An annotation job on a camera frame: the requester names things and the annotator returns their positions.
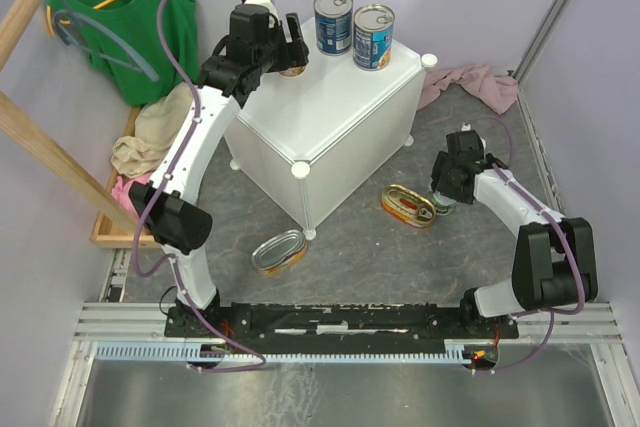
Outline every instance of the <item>pink towel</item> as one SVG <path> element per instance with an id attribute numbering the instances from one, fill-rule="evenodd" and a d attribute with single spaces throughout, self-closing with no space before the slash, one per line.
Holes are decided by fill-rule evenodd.
<path id="1" fill-rule="evenodd" d="M 498 114 L 504 114 L 518 98 L 518 82 L 511 77 L 494 77 L 487 64 L 473 64 L 451 70 L 428 72 L 418 109 L 440 97 L 451 82 L 456 82 L 478 97 Z"/>
<path id="2" fill-rule="evenodd" d="M 131 186 L 134 182 L 146 184 L 151 177 L 151 174 L 153 174 L 153 172 L 147 172 L 146 174 L 134 177 L 133 179 L 124 177 L 123 175 L 119 175 L 118 180 L 116 180 L 116 185 L 114 185 L 113 189 L 111 189 L 111 195 L 113 195 L 113 197 L 136 218 L 138 218 L 138 212 L 136 212 L 136 208 L 131 203 L 131 199 L 129 198 L 129 190 L 131 190 Z"/>

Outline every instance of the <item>silver can lid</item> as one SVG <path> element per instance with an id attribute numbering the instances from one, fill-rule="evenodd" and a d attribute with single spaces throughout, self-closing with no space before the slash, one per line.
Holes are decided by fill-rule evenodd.
<path id="1" fill-rule="evenodd" d="M 306 244 L 307 239 L 302 232 L 289 230 L 258 247 L 251 256 L 251 263 L 256 270 L 272 269 L 302 250 Z"/>
<path id="2" fill-rule="evenodd" d="M 368 31 L 384 30 L 396 19 L 396 15 L 386 5 L 371 4 L 356 11 L 355 23 Z"/>
<path id="3" fill-rule="evenodd" d="M 315 0 L 313 7 L 326 17 L 340 17 L 353 9 L 353 0 Z"/>

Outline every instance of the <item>wooden rod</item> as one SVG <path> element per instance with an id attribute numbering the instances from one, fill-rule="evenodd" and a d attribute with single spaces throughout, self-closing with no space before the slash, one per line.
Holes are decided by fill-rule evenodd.
<path id="1" fill-rule="evenodd" d="M 0 91 L 0 128 L 55 172 L 121 228 L 133 232 L 136 220 L 69 153 Z"/>
<path id="2" fill-rule="evenodd" d="M 43 0 L 15 0 L 0 24 L 0 70 L 9 60 L 20 37 Z"/>

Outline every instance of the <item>beige cloth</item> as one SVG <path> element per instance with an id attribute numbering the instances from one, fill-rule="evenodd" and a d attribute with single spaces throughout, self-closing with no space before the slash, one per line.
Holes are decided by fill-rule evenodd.
<path id="1" fill-rule="evenodd" d="M 184 82 L 162 99 L 145 106 L 136 118 L 135 136 L 113 145 L 111 164 L 127 177 L 156 170 L 187 117 L 193 96 Z"/>

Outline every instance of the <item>green tank top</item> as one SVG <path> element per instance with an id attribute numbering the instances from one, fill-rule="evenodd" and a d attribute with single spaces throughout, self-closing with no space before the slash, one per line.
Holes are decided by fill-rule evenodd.
<path id="1" fill-rule="evenodd" d="M 151 81 L 136 72 L 98 55 L 89 54 L 91 65 L 113 78 L 131 105 L 155 102 L 182 81 L 162 50 L 156 30 L 156 11 L 160 0 L 116 0 L 102 9 L 93 6 L 104 0 L 66 0 L 69 6 L 102 23 L 122 37 L 158 72 L 160 80 Z M 61 10 L 61 0 L 47 0 L 51 8 Z M 164 11 L 164 32 L 171 51 L 189 77 L 198 76 L 198 28 L 195 0 L 169 0 Z M 125 52 L 110 38 L 89 25 L 75 27 L 94 51 L 126 60 Z"/>

